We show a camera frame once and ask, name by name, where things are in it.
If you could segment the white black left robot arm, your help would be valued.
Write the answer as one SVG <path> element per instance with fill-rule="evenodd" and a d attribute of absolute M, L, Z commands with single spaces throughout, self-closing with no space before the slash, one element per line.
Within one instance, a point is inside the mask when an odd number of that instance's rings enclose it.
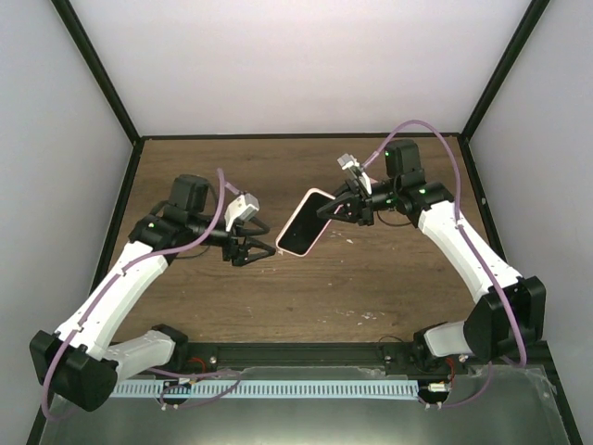
<path fill-rule="evenodd" d="M 270 229 L 257 218 L 259 201 L 229 184 L 183 174 L 132 229 L 115 265 L 83 305 L 54 333 L 38 332 L 30 343 L 44 394 L 55 394 L 92 412 L 115 386 L 148 371 L 177 375 L 189 363 L 189 339 L 157 324 L 119 344 L 112 339 L 131 309 L 178 256 L 198 246 L 221 250 L 242 267 L 275 254 L 260 241 Z"/>

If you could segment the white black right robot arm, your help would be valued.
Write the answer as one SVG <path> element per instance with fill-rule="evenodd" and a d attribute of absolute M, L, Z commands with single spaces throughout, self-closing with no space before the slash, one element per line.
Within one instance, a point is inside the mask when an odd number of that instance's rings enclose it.
<path fill-rule="evenodd" d="M 337 196 L 317 211 L 319 217 L 371 226 L 374 215 L 395 210 L 445 255 L 467 286 L 473 310 L 460 322 L 429 326 L 413 336 L 414 367 L 431 374 L 446 357 L 463 355 L 486 362 L 501 359 L 527 364 L 528 346 L 543 334 L 546 288 L 535 276 L 525 278 L 503 260 L 461 213 L 459 193 L 427 182 L 420 150 L 410 139 L 381 149 L 387 177 L 374 182 L 366 166 L 345 154 L 338 159 L 347 175 Z"/>

